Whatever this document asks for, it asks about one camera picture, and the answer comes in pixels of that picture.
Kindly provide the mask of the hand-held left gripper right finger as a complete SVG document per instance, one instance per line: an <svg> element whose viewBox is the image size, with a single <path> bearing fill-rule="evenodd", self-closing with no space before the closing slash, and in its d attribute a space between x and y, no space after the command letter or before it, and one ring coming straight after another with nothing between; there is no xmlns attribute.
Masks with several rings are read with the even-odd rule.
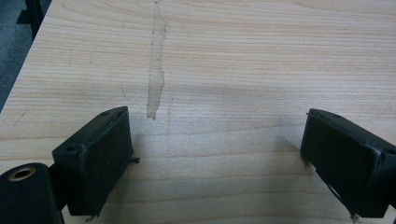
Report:
<svg viewBox="0 0 396 224"><path fill-rule="evenodd" d="M396 146L332 112L307 113L300 149L352 217L396 208Z"/></svg>

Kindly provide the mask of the strip of tape residue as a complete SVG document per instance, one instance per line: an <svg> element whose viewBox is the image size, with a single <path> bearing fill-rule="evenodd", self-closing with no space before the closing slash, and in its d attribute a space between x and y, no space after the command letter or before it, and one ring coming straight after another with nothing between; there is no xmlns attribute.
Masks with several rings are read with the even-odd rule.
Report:
<svg viewBox="0 0 396 224"><path fill-rule="evenodd" d="M167 21L161 14L161 2L154 3L151 50L149 62L147 117L156 119L165 84L163 71L163 44L167 33Z"/></svg>

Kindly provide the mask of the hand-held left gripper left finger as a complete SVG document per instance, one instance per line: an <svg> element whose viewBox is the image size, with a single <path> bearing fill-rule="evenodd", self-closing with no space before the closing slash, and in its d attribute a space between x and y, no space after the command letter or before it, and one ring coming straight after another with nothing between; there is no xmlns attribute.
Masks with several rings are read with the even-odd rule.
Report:
<svg viewBox="0 0 396 224"><path fill-rule="evenodd" d="M72 216L100 215L134 156L126 106L100 113L52 151L57 206Z"/></svg>

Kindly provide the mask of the black metal stand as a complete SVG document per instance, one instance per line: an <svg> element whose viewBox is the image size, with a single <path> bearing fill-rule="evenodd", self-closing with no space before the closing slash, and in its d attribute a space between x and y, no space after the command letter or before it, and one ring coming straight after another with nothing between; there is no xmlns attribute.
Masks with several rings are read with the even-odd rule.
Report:
<svg viewBox="0 0 396 224"><path fill-rule="evenodd" d="M17 24L29 24L32 39L35 39L44 20L52 0L24 0L26 9L23 9L17 19Z"/></svg>

